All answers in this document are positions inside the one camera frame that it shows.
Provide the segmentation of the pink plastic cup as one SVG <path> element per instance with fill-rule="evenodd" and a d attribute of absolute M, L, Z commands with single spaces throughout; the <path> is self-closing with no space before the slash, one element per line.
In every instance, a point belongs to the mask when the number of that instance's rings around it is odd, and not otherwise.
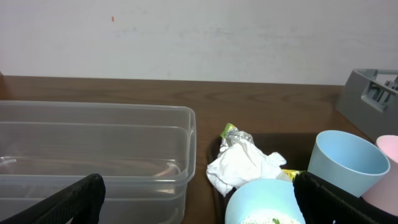
<path fill-rule="evenodd" d="M 376 139 L 376 146 L 387 156 L 391 168 L 362 198 L 367 203 L 397 216 L 397 136 L 380 136 Z"/>

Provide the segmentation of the light blue plastic cup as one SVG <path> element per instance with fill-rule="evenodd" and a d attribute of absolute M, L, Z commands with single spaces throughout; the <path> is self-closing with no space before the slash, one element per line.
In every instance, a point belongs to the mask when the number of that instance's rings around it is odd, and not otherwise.
<path fill-rule="evenodd" d="M 387 156 L 369 141 L 344 131 L 320 132 L 307 171 L 361 197 L 391 168 Z"/>

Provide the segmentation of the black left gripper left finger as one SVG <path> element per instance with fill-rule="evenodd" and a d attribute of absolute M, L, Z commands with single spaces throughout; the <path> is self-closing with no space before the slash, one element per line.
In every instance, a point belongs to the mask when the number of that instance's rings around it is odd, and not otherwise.
<path fill-rule="evenodd" d="M 106 187 L 99 174 L 90 174 L 1 224 L 98 224 Z"/>

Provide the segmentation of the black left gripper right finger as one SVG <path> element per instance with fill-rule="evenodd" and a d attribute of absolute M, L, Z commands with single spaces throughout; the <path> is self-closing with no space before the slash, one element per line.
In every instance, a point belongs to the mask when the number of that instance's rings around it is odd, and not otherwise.
<path fill-rule="evenodd" d="M 293 180 L 306 224 L 397 224 L 391 215 L 333 184 L 303 171 Z"/>

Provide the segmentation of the green yellow foil wrapper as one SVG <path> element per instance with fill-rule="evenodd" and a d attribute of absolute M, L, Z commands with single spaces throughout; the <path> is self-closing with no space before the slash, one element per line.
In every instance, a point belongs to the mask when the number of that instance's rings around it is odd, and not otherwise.
<path fill-rule="evenodd" d="M 234 126 L 231 123 L 228 123 L 224 129 L 224 131 L 221 133 L 221 144 L 226 145 L 226 146 L 232 146 L 233 144 L 237 142 L 242 142 L 242 141 L 249 141 L 251 143 L 254 143 L 253 137 L 251 134 L 245 132 L 245 131 L 240 131 L 236 126 Z M 297 175 L 301 173 L 300 170 L 290 170 L 290 169 L 282 169 L 282 173 L 277 176 L 276 179 L 281 179 L 281 180 L 287 180 L 289 182 L 293 181 Z"/>

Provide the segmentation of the white paper napkin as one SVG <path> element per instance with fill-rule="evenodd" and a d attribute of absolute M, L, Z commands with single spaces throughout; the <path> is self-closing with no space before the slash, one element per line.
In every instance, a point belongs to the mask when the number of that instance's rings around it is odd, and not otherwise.
<path fill-rule="evenodd" d="M 206 175 L 210 183 L 226 196 L 233 188 L 256 179 L 276 179 L 287 161 L 278 152 L 268 156 L 249 141 L 232 146 L 222 145 L 217 158 L 207 165 Z"/>

